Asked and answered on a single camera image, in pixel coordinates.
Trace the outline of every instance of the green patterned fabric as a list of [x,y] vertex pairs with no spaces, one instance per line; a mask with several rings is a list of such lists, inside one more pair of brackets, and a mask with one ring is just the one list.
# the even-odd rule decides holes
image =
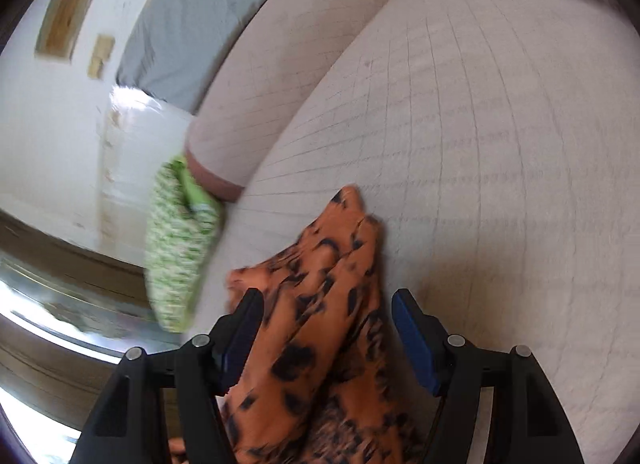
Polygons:
[[178,156],[156,175],[146,228],[146,292],[169,332],[190,325],[200,269],[218,241],[224,206],[194,181]]

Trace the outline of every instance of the wall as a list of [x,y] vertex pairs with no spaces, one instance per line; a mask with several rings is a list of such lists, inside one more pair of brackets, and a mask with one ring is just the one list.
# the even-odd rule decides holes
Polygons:
[[[146,0],[93,0],[71,64],[34,56],[50,0],[35,0],[0,56],[0,208],[78,246],[101,247],[98,187],[109,92]],[[116,38],[103,79],[86,69],[98,33]],[[141,246],[118,257],[140,263]]]

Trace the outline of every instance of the leopard print fabric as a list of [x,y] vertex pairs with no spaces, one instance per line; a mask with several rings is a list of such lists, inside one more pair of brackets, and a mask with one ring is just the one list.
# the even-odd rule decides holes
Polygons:
[[388,384],[379,224],[345,187],[295,244],[227,277],[232,308],[264,295],[262,326],[222,409],[239,464],[402,464],[422,444]]

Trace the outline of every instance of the orange cloth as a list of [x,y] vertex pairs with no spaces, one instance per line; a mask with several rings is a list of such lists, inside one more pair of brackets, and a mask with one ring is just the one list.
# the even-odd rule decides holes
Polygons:
[[239,464],[402,464],[422,444],[388,384],[379,225],[345,187],[291,247],[227,277],[264,319],[222,415]]

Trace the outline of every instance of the silver screw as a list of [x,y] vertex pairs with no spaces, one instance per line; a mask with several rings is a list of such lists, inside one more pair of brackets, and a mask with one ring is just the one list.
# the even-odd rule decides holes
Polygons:
[[203,347],[205,345],[208,345],[209,336],[207,336],[206,334],[198,334],[197,336],[193,337],[193,339],[191,340],[191,344],[194,347]]
[[133,347],[127,350],[124,357],[126,357],[129,361],[133,361],[138,359],[142,355],[142,349],[140,347]]
[[531,349],[526,345],[516,346],[516,354],[521,358],[528,358],[531,355]]
[[447,338],[447,343],[452,347],[463,347],[466,340],[460,334],[452,334]]

